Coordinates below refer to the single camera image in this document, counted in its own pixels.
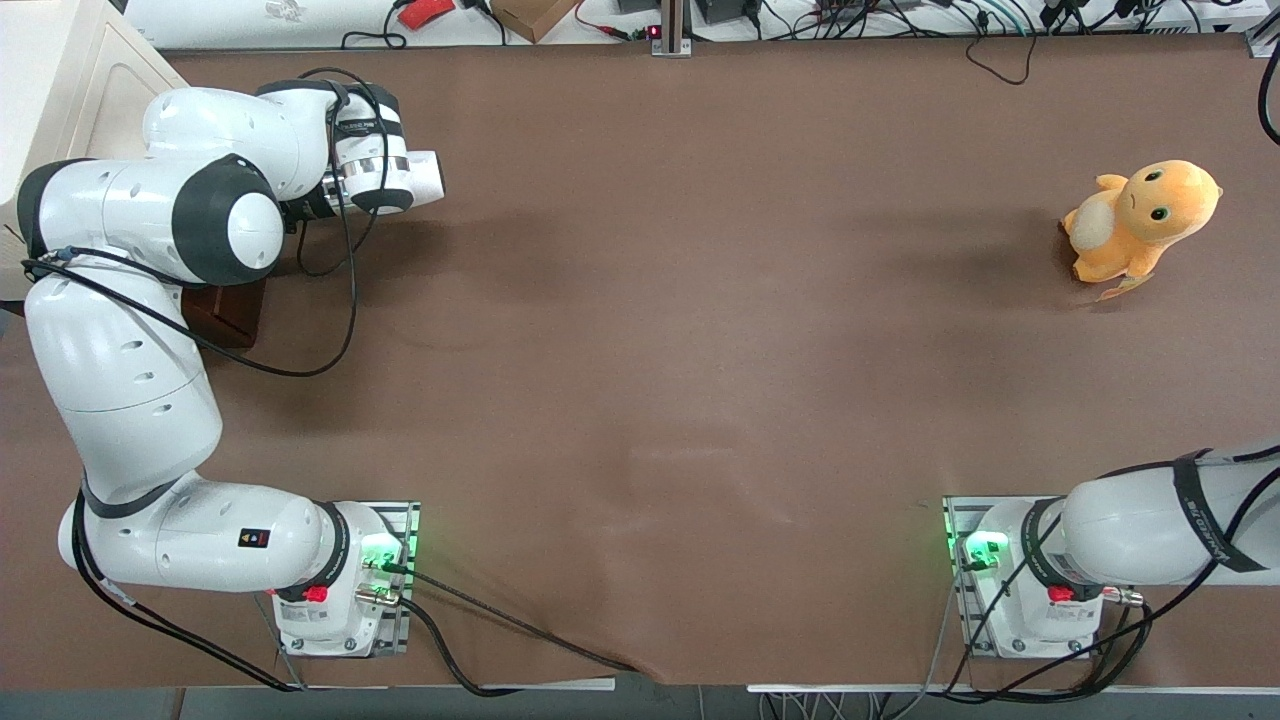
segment red button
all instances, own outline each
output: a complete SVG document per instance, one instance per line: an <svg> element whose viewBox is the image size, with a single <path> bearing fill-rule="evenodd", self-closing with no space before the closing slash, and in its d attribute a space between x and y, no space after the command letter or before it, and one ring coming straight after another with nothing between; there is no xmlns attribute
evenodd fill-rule
<svg viewBox="0 0 1280 720"><path fill-rule="evenodd" d="M1066 585L1050 585L1048 587L1048 601L1050 602L1070 602L1075 600L1075 592Z"/></svg>

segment mounting plate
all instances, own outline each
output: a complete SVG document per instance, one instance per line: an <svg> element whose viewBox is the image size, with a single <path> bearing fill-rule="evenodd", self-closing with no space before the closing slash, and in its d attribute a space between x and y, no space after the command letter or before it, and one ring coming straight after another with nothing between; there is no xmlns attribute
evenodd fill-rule
<svg viewBox="0 0 1280 720"><path fill-rule="evenodd" d="M946 524L947 552L951 556L952 571L956 571L960 568L957 547L964 543L964 539L978 528L978 524L982 521L983 516L987 515L988 510L1009 500L1024 500L1033 502L1044 497L1056 496L945 496L942 498L942 520ZM982 621L983 612L987 611L987 605L978 594L978 588L972 573L965 573L960 578L960 585L956 588L956 606L960 611L960 621L964 624L964 642L968 647L974 637L974 629L977 629L978 623ZM992 635L989 624L983 628L978 641L973 644L974 647L969 647L969 655L973 657L1002 657L996 652L996 638ZM1082 656L1078 660L1088 660L1088 656Z"/></svg>

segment green led light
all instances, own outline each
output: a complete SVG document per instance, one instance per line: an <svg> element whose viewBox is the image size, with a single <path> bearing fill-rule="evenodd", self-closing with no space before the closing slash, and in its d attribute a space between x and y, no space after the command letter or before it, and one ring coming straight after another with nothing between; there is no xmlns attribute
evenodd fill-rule
<svg viewBox="0 0 1280 720"><path fill-rule="evenodd" d="M964 539L964 551L969 562L980 568L995 568L1000 564L1000 553L1009 547L1009 536L978 530Z"/></svg>

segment warning label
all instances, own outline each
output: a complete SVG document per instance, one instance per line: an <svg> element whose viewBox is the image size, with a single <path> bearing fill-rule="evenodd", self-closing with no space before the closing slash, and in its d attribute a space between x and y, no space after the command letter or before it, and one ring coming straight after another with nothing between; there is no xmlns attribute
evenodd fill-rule
<svg viewBox="0 0 1280 720"><path fill-rule="evenodd" d="M1051 602L1046 616L1059 623L1079 623L1092 620L1097 611L1078 602Z"/></svg>
<svg viewBox="0 0 1280 720"><path fill-rule="evenodd" d="M307 609L303 605L284 605L280 603L280 618L284 618L289 623L306 623L307 621Z"/></svg>
<svg viewBox="0 0 1280 720"><path fill-rule="evenodd" d="M239 547L266 547L266 543L271 541L271 530L262 530L257 528L241 528L241 537L238 544Z"/></svg>

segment brown table surface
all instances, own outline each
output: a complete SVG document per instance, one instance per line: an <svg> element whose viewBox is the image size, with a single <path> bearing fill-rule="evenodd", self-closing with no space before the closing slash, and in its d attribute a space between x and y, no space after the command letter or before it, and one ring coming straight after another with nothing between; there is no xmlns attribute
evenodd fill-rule
<svg viewBox="0 0 1280 720"><path fill-rule="evenodd" d="M1016 74L1024 49L978 53ZM1066 492L1277 429L1262 63L1234 35L1043 40L1009 87L963 50L177 59L197 86L325 64L383 83L449 193L361 251L360 327L332 373L210 361L225 430L202 473L420 500L422 568L662 682L919 683L948 583L943 495ZM1169 158L1213 173L1217 215L1142 290L1079 309L1097 291L1064 272L1057 218L1096 174ZM338 238L315 227L308 250L337 258ZM251 355L311 366L340 337L347 282L279 273ZM0 684L244 682L113 615L58 559L79 465L20 322L0 391ZM138 596L271 661L247 596ZM1125 682L1276 685L1275 601L1204 589ZM481 682L604 674L428 606ZM445 682L421 628L410 644L303 673ZM979 665L980 683L1014 673Z"/></svg>

